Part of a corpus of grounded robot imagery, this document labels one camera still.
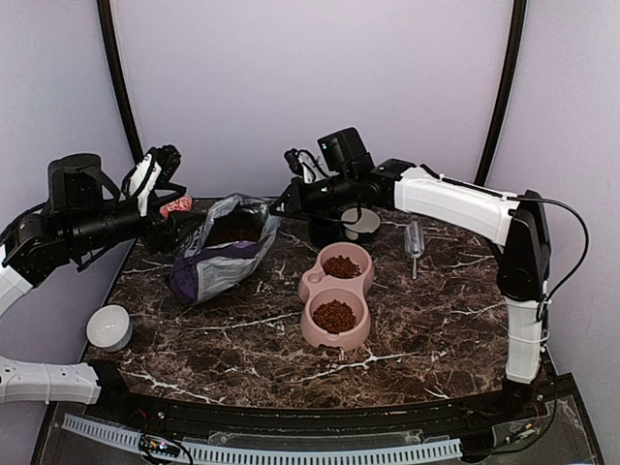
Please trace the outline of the pink double pet bowl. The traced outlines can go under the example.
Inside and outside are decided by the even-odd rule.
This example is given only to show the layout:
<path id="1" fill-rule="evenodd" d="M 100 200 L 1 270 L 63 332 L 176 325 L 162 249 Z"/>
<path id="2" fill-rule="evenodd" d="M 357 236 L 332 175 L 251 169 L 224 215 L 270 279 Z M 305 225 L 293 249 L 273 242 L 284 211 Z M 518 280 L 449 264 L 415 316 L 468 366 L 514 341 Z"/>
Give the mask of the pink double pet bowl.
<path id="1" fill-rule="evenodd" d="M 341 279 L 325 272 L 326 261 L 340 256 L 344 259 L 349 258 L 359 267 L 359 276 Z M 298 296 L 304 303 L 300 330 L 311 346 L 324 345 L 341 348 L 347 352 L 363 345 L 371 329 L 371 317 L 365 298 L 373 285 L 374 274 L 374 265 L 369 253 L 359 245 L 337 242 L 319 252 L 316 263 L 302 274 L 297 288 Z M 333 300 L 351 308 L 356 317 L 353 328 L 333 334 L 315 323 L 315 312 L 321 305 Z"/>

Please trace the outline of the metal food scoop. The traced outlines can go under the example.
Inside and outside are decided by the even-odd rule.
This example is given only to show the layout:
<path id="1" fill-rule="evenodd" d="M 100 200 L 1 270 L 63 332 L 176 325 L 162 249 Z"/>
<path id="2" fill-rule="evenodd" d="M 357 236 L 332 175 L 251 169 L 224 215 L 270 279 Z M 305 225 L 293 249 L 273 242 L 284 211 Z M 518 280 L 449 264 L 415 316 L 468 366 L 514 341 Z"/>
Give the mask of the metal food scoop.
<path id="1" fill-rule="evenodd" d="M 423 228 L 418 221 L 410 223 L 404 231 L 404 250 L 412 261 L 412 278 L 418 278 L 418 259 L 425 251 Z"/>

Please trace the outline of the purple pet food bag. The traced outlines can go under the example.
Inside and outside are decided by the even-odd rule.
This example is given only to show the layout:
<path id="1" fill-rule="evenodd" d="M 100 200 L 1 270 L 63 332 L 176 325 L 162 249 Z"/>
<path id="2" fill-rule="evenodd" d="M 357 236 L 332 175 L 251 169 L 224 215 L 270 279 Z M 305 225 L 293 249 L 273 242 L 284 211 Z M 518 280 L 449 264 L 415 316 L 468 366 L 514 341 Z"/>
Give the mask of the purple pet food bag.
<path id="1" fill-rule="evenodd" d="M 166 278 L 169 289 L 191 306 L 235 286 L 256 270 L 279 226 L 266 198 L 234 193 L 217 201 L 180 246 Z"/>

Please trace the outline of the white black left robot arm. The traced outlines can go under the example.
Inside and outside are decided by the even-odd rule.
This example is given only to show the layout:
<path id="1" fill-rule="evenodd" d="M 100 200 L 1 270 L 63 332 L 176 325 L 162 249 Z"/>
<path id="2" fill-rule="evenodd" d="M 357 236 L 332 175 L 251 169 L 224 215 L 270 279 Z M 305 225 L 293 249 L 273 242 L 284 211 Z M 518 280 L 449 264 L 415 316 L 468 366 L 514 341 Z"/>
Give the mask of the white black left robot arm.
<path id="1" fill-rule="evenodd" d="M 163 215 L 185 187 L 171 182 L 181 156 L 171 145 L 152 148 L 116 185 L 101 158 L 78 153 L 47 167 L 48 198 L 1 233 L 1 311 L 39 287 L 57 268 L 85 270 L 109 250 L 137 239 L 150 253 L 174 251 L 205 216 L 191 211 Z M 111 363 L 46 364 L 1 359 L 1 401 L 99 404 L 116 422 L 137 413 L 136 399 Z"/>

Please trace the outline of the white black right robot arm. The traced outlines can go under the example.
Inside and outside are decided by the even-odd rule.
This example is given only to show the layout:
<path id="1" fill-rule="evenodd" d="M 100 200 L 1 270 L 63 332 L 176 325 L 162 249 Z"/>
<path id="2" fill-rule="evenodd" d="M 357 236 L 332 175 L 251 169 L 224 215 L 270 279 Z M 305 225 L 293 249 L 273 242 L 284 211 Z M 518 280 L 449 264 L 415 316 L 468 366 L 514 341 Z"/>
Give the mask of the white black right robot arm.
<path id="1" fill-rule="evenodd" d="M 376 206 L 434 218 L 476 233 L 500 251 L 497 285 L 508 306 L 506 377 L 514 382 L 494 400 L 504 420 L 517 419 L 532 403 L 525 386 L 537 377 L 546 329 L 551 243 L 545 206 L 528 190 L 518 195 L 439 174 L 427 165 L 388 159 L 376 165 L 358 130 L 342 129 L 318 140 L 323 178 L 303 179 L 298 150 L 285 154 L 293 178 L 270 206 L 273 215 L 310 220 L 346 204 Z"/>

